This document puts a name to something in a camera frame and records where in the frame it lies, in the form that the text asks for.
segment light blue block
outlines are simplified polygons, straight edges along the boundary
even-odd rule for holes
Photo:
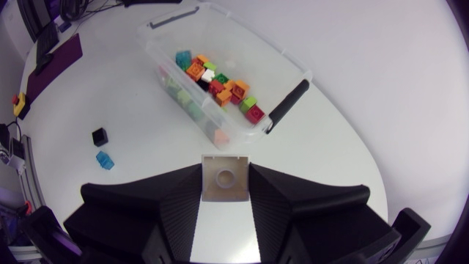
[[[112,169],[114,166],[114,162],[112,162],[111,157],[103,151],[100,151],[96,155],[96,159],[104,169]]]

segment green lego brick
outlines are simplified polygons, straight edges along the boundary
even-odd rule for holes
[[[213,77],[213,80],[218,80],[221,84],[226,83],[229,79],[226,77],[223,73],[217,74],[215,77]]]
[[[186,107],[189,103],[192,102],[191,97],[185,90],[180,90],[177,93],[177,102],[182,106]]]
[[[212,62],[205,62],[204,67],[206,67],[207,69],[211,69],[211,70],[215,71],[215,69],[217,68],[217,65],[214,65]]]
[[[173,98],[177,98],[177,93],[181,90],[181,87],[172,78],[168,78],[166,79],[166,89]]]
[[[189,103],[186,110],[192,120],[196,122],[204,116],[204,112],[194,102]]]
[[[243,100],[240,104],[240,110],[243,114],[246,114],[251,107],[253,107],[257,103],[256,98],[250,96]]]

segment wall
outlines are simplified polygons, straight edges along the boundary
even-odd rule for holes
[[[3,18],[2,12],[0,13],[0,123],[9,123],[15,119],[11,97],[20,89],[24,62],[8,35]],[[10,134],[16,135],[14,125],[10,127]],[[13,168],[4,164],[0,164],[0,203],[13,208],[24,203],[18,175]]]
[[[9,0],[1,11],[1,19],[11,41],[23,61],[26,61],[34,43],[24,25],[23,18],[16,0]]]

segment blue lego brick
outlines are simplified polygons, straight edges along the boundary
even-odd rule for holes
[[[112,169],[114,166],[114,162],[112,162],[111,157],[103,151],[100,151],[96,155],[96,159],[104,169]]]
[[[184,71],[186,71],[191,66],[191,60],[191,51],[180,51],[176,53],[176,64]]]

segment black handle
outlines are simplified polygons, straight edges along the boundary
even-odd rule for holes
[[[272,125],[265,131],[266,134],[269,134],[272,129],[280,122],[284,115],[296,104],[298,99],[301,98],[301,95],[308,91],[309,81],[302,80],[296,88],[293,89],[285,99],[269,114],[269,117],[272,120]]]
[[[125,7],[132,4],[179,4],[182,0],[122,0]]]

